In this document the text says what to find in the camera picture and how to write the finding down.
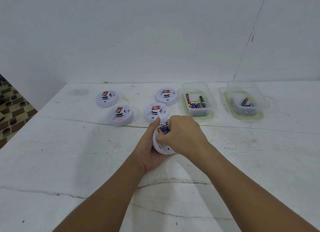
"white smoke detector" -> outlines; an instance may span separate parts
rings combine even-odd
[[[155,129],[155,131],[153,132],[153,136],[152,136],[153,146],[154,146],[155,150],[158,151],[159,153],[163,154],[163,155],[170,155],[170,154],[174,154],[175,153],[173,151],[173,149],[170,148],[168,145],[159,144],[156,141],[156,137],[158,136],[159,132],[163,132],[163,133],[168,133],[169,132],[168,129],[167,129],[168,124],[169,124],[168,120],[160,122],[160,125]]]
[[[168,107],[160,102],[154,102],[146,106],[143,111],[146,121],[152,123],[157,117],[160,117],[161,121],[169,118]]]
[[[129,124],[134,119],[134,112],[128,105],[116,105],[108,112],[108,120],[116,127]]]
[[[115,105],[118,102],[118,100],[119,100],[119,96],[117,92],[115,92],[114,90],[106,90],[106,91],[100,92],[96,96],[97,105],[103,108],[111,107]]]
[[[161,88],[155,93],[154,98],[157,102],[170,106],[177,102],[178,93],[173,88]]]

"tiled floor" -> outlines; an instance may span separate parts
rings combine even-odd
[[[0,148],[21,129],[37,110],[8,81],[0,80]]]

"hand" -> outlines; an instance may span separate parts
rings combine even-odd
[[[200,125],[190,116],[171,116],[168,127],[170,132],[160,132],[156,137],[157,142],[170,146],[176,153],[187,158],[198,152],[203,145],[210,144]]]
[[[154,122],[150,123],[148,129],[132,152],[132,154],[141,162],[145,173],[157,168],[167,157],[169,157],[169,155],[159,153],[152,146],[153,132],[159,124],[160,118],[157,117]]]

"table surface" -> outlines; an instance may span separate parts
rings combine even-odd
[[[234,119],[226,83],[208,83],[218,104],[201,129],[230,162],[320,229],[320,82],[259,82],[270,103],[261,121]],[[181,83],[67,84],[0,151],[0,231],[51,231],[132,152],[143,109]],[[115,90],[134,120],[109,125],[97,93]],[[181,115],[181,102],[169,106]],[[181,155],[143,177],[121,231],[240,231],[210,180]]]

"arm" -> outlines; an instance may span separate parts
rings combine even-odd
[[[113,176],[75,208],[54,232],[120,230],[129,202],[143,175],[168,157],[152,147],[152,134],[159,122],[157,118],[150,124],[134,151]]]
[[[157,141],[184,155],[209,177],[242,231],[318,231],[230,163],[191,117],[172,116],[169,128]]]

